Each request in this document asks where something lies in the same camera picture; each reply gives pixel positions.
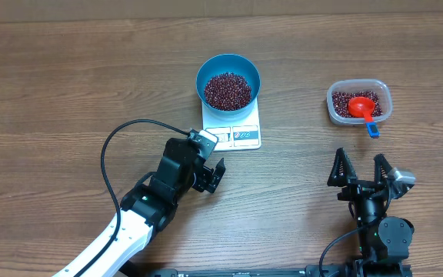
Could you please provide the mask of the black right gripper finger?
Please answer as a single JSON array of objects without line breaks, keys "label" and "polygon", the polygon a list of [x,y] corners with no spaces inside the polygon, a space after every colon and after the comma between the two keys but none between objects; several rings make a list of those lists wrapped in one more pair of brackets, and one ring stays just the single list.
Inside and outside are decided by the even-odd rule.
[{"label": "black right gripper finger", "polygon": [[374,182],[379,185],[385,185],[388,173],[392,170],[392,167],[383,154],[377,154],[374,157],[374,163]]},{"label": "black right gripper finger", "polygon": [[345,187],[357,179],[358,176],[347,152],[343,148],[337,149],[327,186]]}]

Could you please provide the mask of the red measuring scoop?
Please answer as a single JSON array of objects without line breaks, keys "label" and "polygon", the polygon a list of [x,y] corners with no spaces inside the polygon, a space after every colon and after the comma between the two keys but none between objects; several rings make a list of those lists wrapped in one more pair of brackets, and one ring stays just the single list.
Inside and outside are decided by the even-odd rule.
[{"label": "red measuring scoop", "polygon": [[348,112],[356,118],[363,118],[369,136],[373,139],[378,139],[380,137],[380,132],[372,117],[374,110],[375,103],[367,97],[353,97],[348,102]]}]

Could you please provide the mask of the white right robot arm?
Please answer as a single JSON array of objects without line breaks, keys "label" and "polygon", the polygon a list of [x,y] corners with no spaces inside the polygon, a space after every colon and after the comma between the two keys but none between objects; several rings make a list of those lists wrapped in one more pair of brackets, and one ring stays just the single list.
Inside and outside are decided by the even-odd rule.
[{"label": "white right robot arm", "polygon": [[[343,148],[335,154],[327,185],[339,187],[339,201],[348,203],[356,228],[330,242],[318,261],[320,276],[411,276],[411,267],[403,261],[415,227],[407,219],[389,216],[391,202],[403,197],[415,185],[408,170],[390,165],[383,154],[374,157],[374,179],[360,179]],[[357,235],[360,255],[344,265],[325,265],[328,251],[339,242]]]}]

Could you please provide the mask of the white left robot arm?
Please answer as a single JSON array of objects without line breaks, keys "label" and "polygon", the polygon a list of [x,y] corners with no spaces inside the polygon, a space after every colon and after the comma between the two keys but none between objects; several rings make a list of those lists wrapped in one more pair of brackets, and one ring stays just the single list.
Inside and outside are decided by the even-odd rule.
[{"label": "white left robot arm", "polygon": [[109,227],[56,275],[116,275],[133,255],[142,251],[172,221],[183,194],[190,188],[213,193],[224,174],[223,160],[213,169],[204,165],[194,169],[161,163],[156,171],[147,173],[123,197]]}]

